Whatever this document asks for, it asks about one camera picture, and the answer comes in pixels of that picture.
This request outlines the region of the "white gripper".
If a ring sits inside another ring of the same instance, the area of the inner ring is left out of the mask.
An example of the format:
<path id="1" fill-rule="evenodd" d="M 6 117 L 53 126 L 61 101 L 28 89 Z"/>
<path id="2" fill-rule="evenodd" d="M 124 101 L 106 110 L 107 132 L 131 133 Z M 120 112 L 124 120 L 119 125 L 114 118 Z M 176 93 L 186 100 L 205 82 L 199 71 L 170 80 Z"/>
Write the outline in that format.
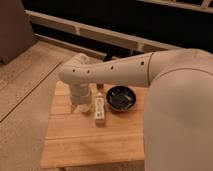
<path id="1" fill-rule="evenodd" d="M 91 103 L 92 93 L 88 84 L 71 84 L 69 90 L 70 100 L 73 105 L 85 105 Z"/>

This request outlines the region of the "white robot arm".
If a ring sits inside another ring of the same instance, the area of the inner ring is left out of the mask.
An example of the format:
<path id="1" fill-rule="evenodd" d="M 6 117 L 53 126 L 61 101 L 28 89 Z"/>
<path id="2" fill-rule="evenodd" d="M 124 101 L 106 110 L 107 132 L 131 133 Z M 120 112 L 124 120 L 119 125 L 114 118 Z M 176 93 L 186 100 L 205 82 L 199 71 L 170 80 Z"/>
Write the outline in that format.
<path id="1" fill-rule="evenodd" d="M 91 64 L 79 53 L 59 70 L 71 102 L 91 83 L 146 87 L 145 171 L 213 171 L 213 53 L 175 49 Z"/>

